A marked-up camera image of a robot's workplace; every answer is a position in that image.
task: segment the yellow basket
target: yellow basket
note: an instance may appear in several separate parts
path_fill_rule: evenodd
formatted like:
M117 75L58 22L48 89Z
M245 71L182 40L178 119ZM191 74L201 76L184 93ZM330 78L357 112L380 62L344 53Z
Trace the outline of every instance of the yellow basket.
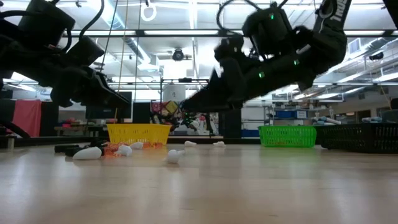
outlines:
M171 127L162 124L107 124L107 126L112 144L143 142L144 147L166 145Z

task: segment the plastic basket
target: plastic basket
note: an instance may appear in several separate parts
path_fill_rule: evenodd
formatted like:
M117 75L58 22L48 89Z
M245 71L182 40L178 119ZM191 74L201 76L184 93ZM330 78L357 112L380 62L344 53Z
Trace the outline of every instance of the plastic basket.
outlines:
M398 153L398 124L365 123L318 126L318 142L326 149L365 153Z
M259 135L265 147L313 147L317 130L313 126L260 126Z
M144 147L164 146L169 136L169 125L161 124L107 124L112 144L143 142Z

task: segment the cable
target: cable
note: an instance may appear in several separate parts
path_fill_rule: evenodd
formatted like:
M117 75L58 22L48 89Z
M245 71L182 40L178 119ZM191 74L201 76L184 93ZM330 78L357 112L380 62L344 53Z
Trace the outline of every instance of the cable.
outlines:
M141 9L142 9L142 0L139 1L139 15L138 18L141 18ZM138 29L141 28L141 20L138 19ZM139 46L139 38L137 38L137 48ZM136 55L136 71L135 71L135 79L134 79L134 102L136 102L136 97L137 97L137 72L138 72L138 55ZM162 102L160 102L160 112L162 111Z
M124 23L127 24L127 19L129 16L129 7L126 6L126 16L124 18ZM123 32L123 40L126 39L126 28L124 28L124 32ZM119 83L118 83L118 91L117 93L120 92L120 82L122 80L122 70L123 70L123 57L124 57L124 45L126 44L126 41L123 41L123 45L122 45L122 58L120 60L120 73L119 73ZM118 117L118 108L116 108L115 112L114 112L114 123L116 122L116 118Z
M282 1L279 5L278 8L280 9L282 6L284 6L287 3L288 0Z
M388 106L390 107L390 110L392 110L392 106L391 106L391 101L388 99L386 92L384 91L383 87L380 86L381 91L383 92L384 97L386 97L386 100L388 102Z
M97 15L95 15L95 17L91 21L89 21L89 23L87 23L86 26L82 28L79 34L79 40L83 38L83 35L85 34L86 30L88 30L88 28L90 28L101 17L104 8L105 8L105 0L101 0L101 8L99 9Z
M67 52L67 50L70 48L72 44L72 32L70 29L67 29L67 36L68 36L68 42L67 45L62 49L63 52Z
M218 11L217 11L217 16L216 16L217 26L218 26L221 30L225 30L226 32L230 32L230 33L236 34L236 35L242 35L242 34L240 34L240 33L238 33L238 32L235 32L235 31L233 31L233 30L231 30L231 29L228 29L228 28L223 27L223 25L221 25L221 22L220 22L220 15L221 15L221 12L224 10L225 6L231 4L233 1L234 1L234 0L228 0L228 1L226 1L226 2L225 2L224 4L222 4L221 7L218 9ZM254 2L252 2L252 1L250 1L250 0L244 0L244 1L246 1L249 5L253 6L253 7L256 8L257 10L261 10L261 8L260 8L256 3L254 3Z

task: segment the ceiling light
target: ceiling light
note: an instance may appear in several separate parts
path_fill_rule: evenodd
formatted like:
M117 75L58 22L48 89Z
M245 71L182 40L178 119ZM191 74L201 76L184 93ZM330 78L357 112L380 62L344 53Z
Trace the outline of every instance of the ceiling light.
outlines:
M341 79L341 80L338 80L337 82L338 82L338 83L348 82L348 81L354 80L355 78L358 78L358 77L360 77L360 76L361 76L360 74L350 75L350 76L345 77L345 78L343 78L343 79Z
M314 94L315 94L315 93L309 93L309 94L302 93L302 94L299 94L299 95L295 96L294 99L295 99L295 100L299 100L299 99L301 99L301 98L309 97L309 96L312 96L312 95L314 95Z
M297 88L299 88L298 85L289 85L289 86L280 88L278 90L275 90L274 94L281 95L281 94L290 93L290 92L292 92L293 90L295 90Z
M3 78L2 80L3 80L3 82L5 82L5 83L7 83L7 82L15 82L15 80L12 80L12 79L10 79L10 78Z
M321 103L341 103L344 102L344 100L319 100Z
M120 82L121 83L134 83L134 82L142 82L142 80L139 79L139 77L121 77ZM119 77L112 77L112 81L118 83L119 82Z
M26 76L21 75L20 73L17 73L17 72L14 72L12 74L11 79L15 80L15 81L20 81L20 82L21 81L33 81L32 79L27 78Z
M327 99L327 98L332 98L337 95L339 95L339 93L326 93L326 94L318 96L317 98L318 99Z
M235 33L238 33L238 34L242 34L243 35L243 31L241 31L241 30L232 30L233 32L235 32Z
M359 87L359 88L355 88L355 89L352 89L352 90L348 90L347 92L345 92L346 94L350 94L350 93L354 93L354 92L356 92L356 91L358 91L358 90L362 90L364 87Z
M339 86L369 86L373 83L337 83Z
M140 71L148 71L148 72L151 72L151 71L157 72L157 71L159 71L159 66L158 65L152 65L152 64L149 64L149 63L141 63L141 64L139 64L137 66L137 68Z
M346 35L366 36L366 35L382 35L384 30L345 30Z
M115 35L124 35L124 30L112 30L111 33L109 33L108 30L88 30L85 32L85 35L87 36L115 36ZM71 31L72 35L80 35L80 30L73 30ZM126 35L135 35L136 31L134 30L126 30Z
M398 78L398 73L392 73L392 74L388 74L388 75L383 75L382 77L379 78L375 78L373 80L373 82L383 82L383 81L388 81L388 80L392 80Z
M216 35L218 30L145 30L146 35Z

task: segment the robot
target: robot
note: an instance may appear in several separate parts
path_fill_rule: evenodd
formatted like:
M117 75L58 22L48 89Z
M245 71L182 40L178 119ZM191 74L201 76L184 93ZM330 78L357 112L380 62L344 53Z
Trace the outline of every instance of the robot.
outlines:
M62 107L71 106L71 100L108 108L129 106L127 99L110 89L105 74L89 67L104 51L84 32L98 20L103 6L69 49L75 20L56 7L58 2L31 0L26 11L0 12L0 89L3 78L18 72L52 87L51 99ZM22 16L18 26L4 19L10 16ZM65 31L68 43L60 49L57 45Z
M209 84L182 103L184 110L240 109L247 100L292 83L297 83L303 91L312 86L317 75L343 61L347 48L343 27L351 0L323 0L316 10L312 30L304 26L291 27L281 8L286 2L279 6L274 2L267 9L257 8L243 24L243 36L221 41L215 49L221 76L213 70ZM242 53L244 37L250 38L263 61L252 53L250 57Z

